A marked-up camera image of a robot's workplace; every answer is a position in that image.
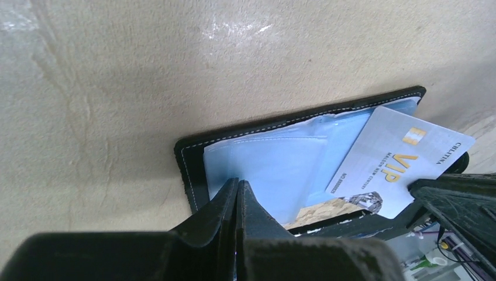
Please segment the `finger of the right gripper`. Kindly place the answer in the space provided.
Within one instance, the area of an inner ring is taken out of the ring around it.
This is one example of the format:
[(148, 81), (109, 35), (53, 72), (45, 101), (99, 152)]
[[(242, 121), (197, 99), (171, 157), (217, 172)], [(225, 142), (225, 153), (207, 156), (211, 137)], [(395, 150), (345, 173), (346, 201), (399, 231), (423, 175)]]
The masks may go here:
[(461, 187), (441, 189), (420, 186), (420, 201), (473, 251), (477, 263), (495, 277), (495, 188)]
[(439, 178), (419, 179), (408, 185), (408, 191), (430, 187), (464, 193), (495, 194), (495, 173), (491, 174), (443, 174)]

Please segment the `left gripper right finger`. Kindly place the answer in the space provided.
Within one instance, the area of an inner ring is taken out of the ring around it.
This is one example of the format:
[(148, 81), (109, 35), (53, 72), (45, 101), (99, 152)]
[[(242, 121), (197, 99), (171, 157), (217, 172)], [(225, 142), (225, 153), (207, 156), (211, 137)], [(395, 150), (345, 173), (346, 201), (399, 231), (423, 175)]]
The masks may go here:
[(248, 181), (236, 202), (238, 280), (404, 280), (392, 249), (375, 238), (298, 238), (256, 200)]

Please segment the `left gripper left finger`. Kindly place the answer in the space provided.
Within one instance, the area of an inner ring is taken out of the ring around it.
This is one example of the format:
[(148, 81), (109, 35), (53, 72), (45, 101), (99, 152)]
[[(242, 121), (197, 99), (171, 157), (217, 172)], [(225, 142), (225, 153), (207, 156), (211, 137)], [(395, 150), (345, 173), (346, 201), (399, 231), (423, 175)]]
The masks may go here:
[(169, 231), (58, 232), (26, 239), (2, 280), (233, 280), (238, 179)]

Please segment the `black leather card holder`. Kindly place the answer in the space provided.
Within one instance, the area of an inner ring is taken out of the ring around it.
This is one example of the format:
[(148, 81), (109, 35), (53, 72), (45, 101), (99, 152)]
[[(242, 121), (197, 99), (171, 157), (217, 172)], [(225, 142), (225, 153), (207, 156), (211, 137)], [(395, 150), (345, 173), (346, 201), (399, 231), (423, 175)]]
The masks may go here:
[[(179, 140), (174, 154), (191, 210), (200, 210), (228, 179), (237, 178), (247, 180), (259, 204), (290, 228), (302, 209), (334, 199), (357, 206), (362, 217), (392, 220), (377, 214), (382, 200), (376, 193), (345, 198), (326, 189), (377, 107), (414, 117), (425, 92), (415, 86)], [(445, 172), (462, 172), (467, 152)], [(413, 200), (401, 213), (414, 207)]]

